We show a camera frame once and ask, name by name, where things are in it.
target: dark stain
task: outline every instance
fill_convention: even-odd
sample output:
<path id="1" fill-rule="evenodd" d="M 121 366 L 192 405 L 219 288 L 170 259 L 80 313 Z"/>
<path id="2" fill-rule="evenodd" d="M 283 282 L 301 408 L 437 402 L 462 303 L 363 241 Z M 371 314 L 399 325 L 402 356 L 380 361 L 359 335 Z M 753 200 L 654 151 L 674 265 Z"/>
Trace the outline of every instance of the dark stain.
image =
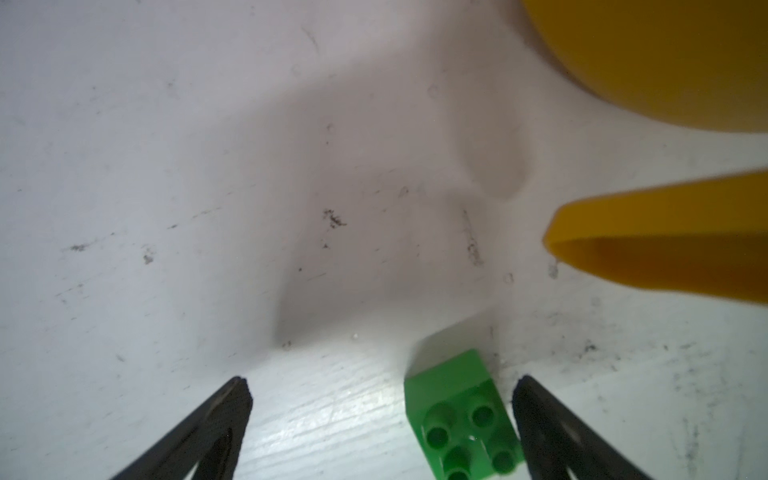
<path id="1" fill-rule="evenodd" d="M 683 418 L 683 425 L 685 426 L 687 437 L 685 442 L 685 460 L 688 476 L 696 478 L 696 470 L 698 470 L 696 462 L 699 456 L 699 426 L 694 425 L 693 430 L 688 429 L 688 419 L 685 418 Z"/>
<path id="2" fill-rule="evenodd" d="M 472 223 L 469 221 L 469 213 L 467 210 L 462 211 L 462 219 L 464 220 L 464 234 L 467 236 L 467 253 L 469 254 L 469 261 L 474 266 L 482 266 L 483 261 L 480 257 L 480 248 L 477 240 L 475 240 L 475 231 L 472 229 Z"/>
<path id="3" fill-rule="evenodd" d="M 558 269 L 558 264 L 560 263 L 560 260 L 554 259 L 549 262 L 549 265 L 547 267 L 547 274 L 549 275 L 549 278 L 553 280 L 558 279 L 558 275 L 560 274 Z"/>
<path id="4" fill-rule="evenodd" d="M 326 208 L 325 210 L 323 210 L 323 219 L 324 220 L 330 220 L 331 228 L 345 227 L 346 226 L 346 223 L 342 222 L 341 218 L 339 218 L 339 216 L 336 215 L 334 213 L 334 211 L 329 209 L 329 208 Z"/>

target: white surface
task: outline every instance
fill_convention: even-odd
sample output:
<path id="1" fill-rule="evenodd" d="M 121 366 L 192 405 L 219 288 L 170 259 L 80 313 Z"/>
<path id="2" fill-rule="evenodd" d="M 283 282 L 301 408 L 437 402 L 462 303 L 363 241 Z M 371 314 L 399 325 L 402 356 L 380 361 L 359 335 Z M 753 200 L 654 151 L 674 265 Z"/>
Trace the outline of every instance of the white surface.
<path id="1" fill-rule="evenodd" d="M 591 96 L 508 2 L 4 0 L 0 62 L 0 478 L 108 478 L 235 374 L 237 478 L 431 478 L 402 379 L 455 324 L 655 478 L 768 471 L 764 308 L 541 246 L 767 136 Z"/>

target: scratch mark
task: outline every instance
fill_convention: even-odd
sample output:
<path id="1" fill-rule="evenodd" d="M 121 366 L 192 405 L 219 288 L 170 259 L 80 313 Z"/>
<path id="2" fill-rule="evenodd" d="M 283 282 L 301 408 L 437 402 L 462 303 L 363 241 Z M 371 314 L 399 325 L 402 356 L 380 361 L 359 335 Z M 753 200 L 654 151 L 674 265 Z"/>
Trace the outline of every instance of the scratch mark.
<path id="1" fill-rule="evenodd" d="M 480 257 L 480 249 L 478 242 L 475 240 L 475 231 L 472 229 L 472 223 L 469 221 L 469 213 L 467 210 L 462 211 L 462 219 L 464 221 L 464 234 L 467 236 L 467 253 L 469 254 L 469 261 L 474 266 L 482 266 L 483 261 Z"/>
<path id="2" fill-rule="evenodd" d="M 677 457 L 678 460 L 682 460 L 683 456 L 680 454 L 680 450 L 677 449 L 677 445 L 675 445 L 674 435 L 672 434 L 672 431 L 667 430 L 667 434 L 669 434 L 670 444 L 672 445 L 672 450 L 674 451 L 675 456 Z"/>
<path id="3" fill-rule="evenodd" d="M 208 215 L 208 214 L 211 214 L 211 213 L 215 212 L 216 210 L 221 210 L 221 207 L 211 208 L 210 210 L 203 210 L 203 211 L 201 211 L 200 213 L 198 213 L 198 214 L 196 214 L 196 215 L 193 215 L 193 216 L 192 216 L 192 220 L 194 220 L 194 219 L 198 218 L 200 215 Z"/>
<path id="4" fill-rule="evenodd" d="M 741 434 L 739 435 L 739 458 L 736 460 L 736 476 L 733 480 L 739 480 L 741 478 L 741 465 L 744 463 L 744 437 L 746 435 L 746 425 L 742 425 Z"/>
<path id="5" fill-rule="evenodd" d="M 328 415 L 328 422 L 326 422 L 326 425 L 330 425 L 333 423 L 333 416 L 336 414 L 336 399 L 333 400 L 333 405 L 331 405 L 331 413 Z"/>
<path id="6" fill-rule="evenodd" d="M 696 478 L 696 471 L 698 470 L 696 460 L 699 455 L 699 426 L 694 425 L 693 431 L 689 430 L 688 419 L 686 418 L 683 418 L 683 425 L 685 426 L 685 434 L 687 437 L 685 444 L 685 459 L 688 476 L 690 478 Z"/>
<path id="7" fill-rule="evenodd" d="M 82 286 L 83 286 L 83 284 L 82 284 L 82 283 L 78 283 L 78 285 L 77 285 L 77 286 L 73 286 L 72 288 L 67 288 L 65 291 L 63 291 L 63 292 L 59 292 L 59 293 L 56 293 L 56 295 L 54 295 L 54 296 L 62 296 L 62 295 L 64 295 L 65 293 L 67 293 L 67 292 L 71 292 L 72 290 L 74 290 L 74 289 L 76 289 L 76 288 L 79 288 L 79 287 L 82 287 Z"/>
<path id="8" fill-rule="evenodd" d="M 302 27 L 301 31 L 304 32 L 306 37 L 312 42 L 312 45 L 315 47 L 315 53 L 320 55 L 320 46 L 317 44 L 317 40 L 315 39 L 315 35 L 312 35 L 312 32 L 307 30 L 306 28 Z"/>

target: green lego brick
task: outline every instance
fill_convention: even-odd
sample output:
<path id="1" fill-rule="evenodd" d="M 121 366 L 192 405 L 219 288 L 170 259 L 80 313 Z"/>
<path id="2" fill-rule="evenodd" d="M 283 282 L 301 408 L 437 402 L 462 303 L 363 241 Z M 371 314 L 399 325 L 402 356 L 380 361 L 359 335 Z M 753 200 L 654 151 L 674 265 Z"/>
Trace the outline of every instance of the green lego brick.
<path id="1" fill-rule="evenodd" d="M 406 415 L 437 480 L 507 475 L 522 448 L 493 379 L 468 350 L 406 379 Z"/>

